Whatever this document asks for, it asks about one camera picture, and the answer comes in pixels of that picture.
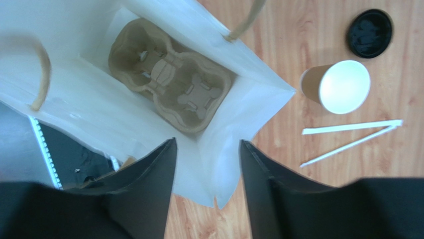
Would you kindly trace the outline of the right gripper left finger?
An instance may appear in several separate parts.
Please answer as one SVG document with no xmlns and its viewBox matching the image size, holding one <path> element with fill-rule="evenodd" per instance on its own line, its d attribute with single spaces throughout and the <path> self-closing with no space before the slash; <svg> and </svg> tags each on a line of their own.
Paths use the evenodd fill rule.
<svg viewBox="0 0 424 239">
<path fill-rule="evenodd" d="M 162 239 L 172 194 L 177 142 L 83 188 L 35 182 L 0 185 L 3 239 Z"/>
</svg>

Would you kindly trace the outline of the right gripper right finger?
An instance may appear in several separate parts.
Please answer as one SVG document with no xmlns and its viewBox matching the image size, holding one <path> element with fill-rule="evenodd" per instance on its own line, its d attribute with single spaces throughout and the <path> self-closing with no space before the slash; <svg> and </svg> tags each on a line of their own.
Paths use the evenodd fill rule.
<svg viewBox="0 0 424 239">
<path fill-rule="evenodd" d="M 251 142 L 239 148 L 255 239 L 421 239 L 423 178 L 362 178 L 340 188 L 308 179 Z"/>
</svg>

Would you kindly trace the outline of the pulp cup carrier tray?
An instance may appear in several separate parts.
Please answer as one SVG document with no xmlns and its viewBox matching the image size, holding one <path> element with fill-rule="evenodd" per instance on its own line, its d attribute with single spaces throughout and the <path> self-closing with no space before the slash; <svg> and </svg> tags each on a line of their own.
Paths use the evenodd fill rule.
<svg viewBox="0 0 424 239">
<path fill-rule="evenodd" d="M 181 132 L 197 133 L 211 122 L 231 88 L 223 66 L 197 52 L 178 52 L 152 22 L 129 22 L 112 44 L 113 77 L 151 99 L 159 115 Z"/>
</svg>

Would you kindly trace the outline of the brown paper bag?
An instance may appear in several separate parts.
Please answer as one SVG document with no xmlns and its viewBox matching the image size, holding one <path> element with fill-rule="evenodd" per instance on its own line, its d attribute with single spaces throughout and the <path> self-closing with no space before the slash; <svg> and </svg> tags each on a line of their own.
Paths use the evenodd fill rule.
<svg viewBox="0 0 424 239">
<path fill-rule="evenodd" d="M 166 32 L 176 51 L 229 71 L 231 88 L 204 130 L 179 131 L 150 98 L 112 76 L 112 44 L 139 18 Z M 228 34 L 195 0 L 3 0 L 0 100 L 120 161 L 174 137 L 173 192 L 223 208 L 239 181 L 240 140 L 252 139 L 296 92 Z"/>
</svg>

